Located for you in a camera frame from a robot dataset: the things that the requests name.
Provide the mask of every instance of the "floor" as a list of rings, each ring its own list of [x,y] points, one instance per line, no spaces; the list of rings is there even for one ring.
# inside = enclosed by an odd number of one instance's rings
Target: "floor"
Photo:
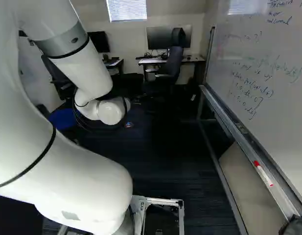
[[[155,117],[134,105],[132,128],[83,132],[80,144],[130,172],[134,194],[183,199],[186,235],[238,235],[233,212],[194,121]]]

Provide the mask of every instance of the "computer monitor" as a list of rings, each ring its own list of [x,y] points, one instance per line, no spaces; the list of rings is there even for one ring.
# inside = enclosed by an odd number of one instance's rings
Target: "computer monitor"
[[[89,37],[93,42],[97,52],[110,52],[107,35],[104,31],[89,32]]]
[[[183,45],[184,48],[190,48],[192,27],[190,25],[177,27],[183,28],[186,34],[186,41]],[[147,44],[149,50],[169,48],[171,46],[171,33],[173,28],[173,26],[159,26],[146,28]]]

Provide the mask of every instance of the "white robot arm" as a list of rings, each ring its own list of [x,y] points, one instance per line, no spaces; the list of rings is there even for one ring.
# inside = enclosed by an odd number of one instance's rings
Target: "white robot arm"
[[[19,22],[77,85],[81,113],[107,124],[123,116],[119,100],[93,100],[112,82],[69,0],[0,0],[0,195],[34,204],[61,224],[111,235],[130,204],[131,177],[65,139],[30,103],[19,79]]]
[[[95,100],[113,83],[69,0],[22,0],[18,16],[21,29],[78,87],[76,108],[88,119],[117,124],[125,114],[123,100]]]

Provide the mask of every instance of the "wall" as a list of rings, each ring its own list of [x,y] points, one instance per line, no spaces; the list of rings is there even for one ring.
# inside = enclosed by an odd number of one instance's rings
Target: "wall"
[[[185,54],[199,54],[204,19],[204,0],[147,0],[148,19],[143,22],[110,23],[105,0],[72,0],[87,31],[105,31],[110,56],[124,58],[124,72],[143,73],[136,57],[148,51],[146,28],[151,26],[192,25],[191,48]],[[182,67],[178,83],[186,83],[193,76],[193,65]]]
[[[50,83],[51,75],[41,60],[41,52],[36,46],[30,46],[25,37],[19,38],[19,67],[24,90],[34,105],[44,104],[49,112],[59,107],[60,100],[56,89]]]
[[[203,56],[207,55],[209,38],[210,38],[210,33],[209,33],[210,29],[213,26],[216,26],[218,2],[219,0],[206,0],[204,27],[202,31],[202,40],[200,45],[200,53]]]

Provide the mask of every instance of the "whiteboard marker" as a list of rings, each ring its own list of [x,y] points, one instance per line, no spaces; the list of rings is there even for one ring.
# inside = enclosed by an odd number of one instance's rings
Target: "whiteboard marker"
[[[259,170],[259,172],[262,174],[264,177],[266,183],[269,185],[269,187],[274,186],[273,182],[271,179],[268,177],[268,175],[265,173],[264,169],[261,167],[261,165],[258,163],[258,161],[254,161],[255,167]]]

